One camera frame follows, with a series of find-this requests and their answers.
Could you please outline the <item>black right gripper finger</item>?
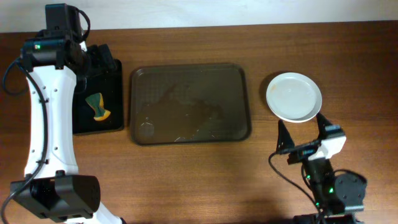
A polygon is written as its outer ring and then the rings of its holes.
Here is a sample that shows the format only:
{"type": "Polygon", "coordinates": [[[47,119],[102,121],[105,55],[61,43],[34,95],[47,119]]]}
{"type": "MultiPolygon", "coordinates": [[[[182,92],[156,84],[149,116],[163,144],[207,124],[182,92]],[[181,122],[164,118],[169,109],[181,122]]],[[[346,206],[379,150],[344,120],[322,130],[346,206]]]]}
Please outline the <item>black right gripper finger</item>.
{"type": "Polygon", "coordinates": [[[333,133],[333,125],[321,113],[316,115],[318,125],[318,139],[326,139],[333,133]]]}
{"type": "Polygon", "coordinates": [[[290,136],[290,133],[288,132],[284,122],[280,119],[278,121],[278,139],[277,139],[276,153],[287,154],[294,147],[295,144],[290,136]]]}

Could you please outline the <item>pale blue plate top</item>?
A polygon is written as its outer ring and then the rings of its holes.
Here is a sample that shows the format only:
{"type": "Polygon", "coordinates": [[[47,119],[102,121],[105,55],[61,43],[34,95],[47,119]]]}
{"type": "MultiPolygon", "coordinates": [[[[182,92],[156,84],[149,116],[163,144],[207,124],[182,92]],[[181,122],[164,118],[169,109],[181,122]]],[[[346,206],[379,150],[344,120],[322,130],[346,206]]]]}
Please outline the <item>pale blue plate top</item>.
{"type": "Polygon", "coordinates": [[[318,85],[301,73],[285,72],[276,75],[266,88],[266,102],[322,100],[318,85]]]}

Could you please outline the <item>yellow green scrub sponge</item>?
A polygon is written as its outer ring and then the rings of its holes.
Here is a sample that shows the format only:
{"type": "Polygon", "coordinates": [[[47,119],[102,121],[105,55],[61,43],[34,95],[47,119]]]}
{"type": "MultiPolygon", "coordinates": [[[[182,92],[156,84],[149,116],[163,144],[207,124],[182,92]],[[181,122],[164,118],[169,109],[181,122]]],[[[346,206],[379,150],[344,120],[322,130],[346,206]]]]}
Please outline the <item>yellow green scrub sponge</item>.
{"type": "Polygon", "coordinates": [[[104,121],[110,116],[111,112],[104,108],[104,99],[101,93],[90,95],[85,98],[85,101],[94,111],[95,115],[93,119],[95,121],[104,121]]]}

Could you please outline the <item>white plate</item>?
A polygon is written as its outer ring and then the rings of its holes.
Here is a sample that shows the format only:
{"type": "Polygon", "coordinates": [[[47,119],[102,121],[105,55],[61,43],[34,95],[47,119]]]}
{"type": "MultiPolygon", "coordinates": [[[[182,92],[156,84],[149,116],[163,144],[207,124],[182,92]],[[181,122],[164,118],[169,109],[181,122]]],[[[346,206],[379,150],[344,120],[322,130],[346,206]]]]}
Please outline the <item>white plate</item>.
{"type": "Polygon", "coordinates": [[[322,100],[267,101],[270,110],[290,123],[304,123],[314,118],[322,108],[322,100]]]}

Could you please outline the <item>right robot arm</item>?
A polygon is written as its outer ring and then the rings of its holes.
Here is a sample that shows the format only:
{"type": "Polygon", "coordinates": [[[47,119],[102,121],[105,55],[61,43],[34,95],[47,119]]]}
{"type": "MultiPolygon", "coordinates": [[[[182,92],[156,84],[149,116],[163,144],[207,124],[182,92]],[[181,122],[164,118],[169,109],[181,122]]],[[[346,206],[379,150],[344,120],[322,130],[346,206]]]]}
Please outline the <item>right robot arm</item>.
{"type": "Polygon", "coordinates": [[[303,192],[315,206],[317,212],[296,215],[292,223],[359,223],[355,213],[364,210],[367,178],[348,169],[332,168],[330,159],[340,153],[346,134],[337,124],[332,124],[321,113],[316,115],[318,137],[296,146],[284,122],[278,122],[278,139],[275,152],[268,162],[276,174],[303,192]],[[288,155],[289,165],[300,164],[300,175],[311,191],[288,179],[272,164],[276,155],[288,155]]]}

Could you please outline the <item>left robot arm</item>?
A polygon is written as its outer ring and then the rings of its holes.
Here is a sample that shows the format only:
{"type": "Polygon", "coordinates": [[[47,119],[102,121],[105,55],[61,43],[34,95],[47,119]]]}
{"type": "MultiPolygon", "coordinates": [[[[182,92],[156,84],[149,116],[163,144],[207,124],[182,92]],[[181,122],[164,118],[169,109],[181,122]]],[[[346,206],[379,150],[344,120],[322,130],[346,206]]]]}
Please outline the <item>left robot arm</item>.
{"type": "Polygon", "coordinates": [[[101,202],[98,179],[79,174],[73,149],[74,134],[124,127],[121,62],[107,45],[86,45],[79,8],[48,4],[45,18],[13,63],[29,86],[30,148],[7,200],[56,223],[122,223],[101,202]]]}

